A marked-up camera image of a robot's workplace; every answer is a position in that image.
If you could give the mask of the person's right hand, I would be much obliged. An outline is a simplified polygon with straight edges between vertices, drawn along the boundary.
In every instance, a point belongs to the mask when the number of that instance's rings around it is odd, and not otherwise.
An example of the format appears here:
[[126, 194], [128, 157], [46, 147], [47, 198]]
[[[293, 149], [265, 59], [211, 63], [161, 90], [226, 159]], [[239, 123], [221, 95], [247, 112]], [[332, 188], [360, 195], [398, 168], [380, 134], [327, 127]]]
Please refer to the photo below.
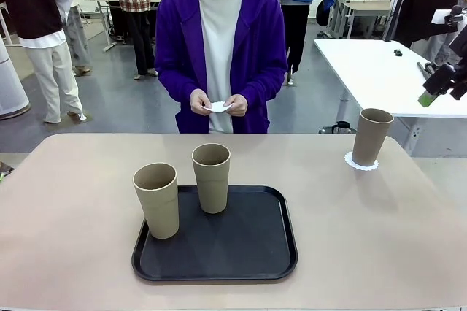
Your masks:
[[195, 89], [190, 94], [190, 107], [193, 113], [198, 115], [209, 115], [212, 104], [206, 93], [201, 89]]

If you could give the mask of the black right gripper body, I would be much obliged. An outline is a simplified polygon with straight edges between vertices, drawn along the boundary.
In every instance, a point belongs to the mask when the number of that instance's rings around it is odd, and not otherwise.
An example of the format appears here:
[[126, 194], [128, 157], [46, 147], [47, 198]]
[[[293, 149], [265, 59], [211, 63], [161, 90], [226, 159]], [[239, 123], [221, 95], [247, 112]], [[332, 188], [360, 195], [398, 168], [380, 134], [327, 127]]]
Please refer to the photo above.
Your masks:
[[466, 73], [466, 31], [467, 27], [464, 26], [459, 30], [454, 39], [449, 43], [449, 49], [458, 57], [460, 61], [455, 64], [448, 65], [450, 74], [465, 74]]

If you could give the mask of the person's left hand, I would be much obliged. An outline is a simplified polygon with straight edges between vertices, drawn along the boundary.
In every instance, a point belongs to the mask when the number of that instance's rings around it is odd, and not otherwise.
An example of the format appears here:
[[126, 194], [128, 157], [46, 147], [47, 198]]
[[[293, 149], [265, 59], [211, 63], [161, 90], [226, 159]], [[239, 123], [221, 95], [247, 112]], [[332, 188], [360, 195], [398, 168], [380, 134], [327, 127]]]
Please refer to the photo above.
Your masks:
[[224, 103], [227, 107], [226, 112], [232, 117], [244, 117], [247, 112], [247, 100], [241, 94], [235, 94], [229, 97]]

